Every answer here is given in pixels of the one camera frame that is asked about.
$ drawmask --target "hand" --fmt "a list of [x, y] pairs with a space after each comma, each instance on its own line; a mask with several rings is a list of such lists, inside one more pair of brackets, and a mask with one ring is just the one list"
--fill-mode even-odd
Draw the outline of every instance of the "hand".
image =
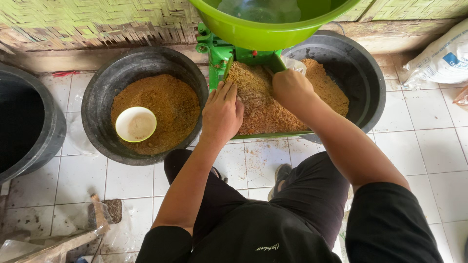
[[222, 81], [208, 96], [203, 109], [203, 131], [200, 141], [223, 147], [242, 125], [244, 104], [237, 97], [237, 85]]
[[310, 81], [292, 69], [275, 74], [273, 77], [273, 97], [297, 117], [303, 113], [305, 106], [309, 105], [312, 100], [319, 98]]

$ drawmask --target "black plastic bucket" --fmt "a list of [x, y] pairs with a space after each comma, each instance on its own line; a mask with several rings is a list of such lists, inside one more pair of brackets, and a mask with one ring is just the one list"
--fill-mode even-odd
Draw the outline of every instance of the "black plastic bucket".
[[[320, 30], [281, 54], [296, 60], [312, 58], [323, 64], [327, 75], [350, 100], [346, 118], [365, 133], [377, 124], [385, 107], [385, 81], [375, 59], [356, 41]], [[314, 134], [302, 137], [318, 141]]]
[[62, 147], [65, 117], [33, 75], [0, 63], [0, 184], [48, 163]]
[[96, 149], [110, 159], [128, 165], [151, 165], [164, 160], [169, 151], [145, 155], [120, 143], [110, 121], [114, 97], [129, 84], [161, 74], [187, 83], [197, 94], [200, 115], [195, 128], [174, 149], [185, 149], [202, 128], [202, 110], [208, 99], [206, 80], [199, 68], [185, 55], [165, 47], [142, 47], [128, 51], [104, 64], [89, 82], [81, 105], [86, 135]]

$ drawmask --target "white bowl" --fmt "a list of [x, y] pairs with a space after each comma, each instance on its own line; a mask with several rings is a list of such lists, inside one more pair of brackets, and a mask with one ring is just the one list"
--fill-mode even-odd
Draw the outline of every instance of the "white bowl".
[[128, 108], [117, 117], [116, 131], [120, 138], [128, 142], [141, 142], [148, 139], [156, 130], [156, 116], [144, 107]]

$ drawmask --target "graphic print on shirt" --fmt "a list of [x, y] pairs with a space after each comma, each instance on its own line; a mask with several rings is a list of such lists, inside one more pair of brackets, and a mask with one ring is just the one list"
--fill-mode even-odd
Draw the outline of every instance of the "graphic print on shirt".
[[276, 245], [271, 246], [271, 247], [259, 247], [259, 248], [255, 249], [255, 251], [259, 251], [259, 250], [270, 251], [272, 249], [278, 250], [278, 248], [279, 248], [279, 243], [276, 243]]

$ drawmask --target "black t-shirt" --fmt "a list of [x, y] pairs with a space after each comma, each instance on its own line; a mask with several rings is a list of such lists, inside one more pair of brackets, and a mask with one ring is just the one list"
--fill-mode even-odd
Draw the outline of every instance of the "black t-shirt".
[[[356, 192], [346, 229], [352, 262], [443, 262], [416, 197], [393, 183]], [[190, 234], [159, 226], [143, 241], [136, 263], [341, 262], [325, 240], [295, 214], [265, 203], [230, 212], [192, 251]]]

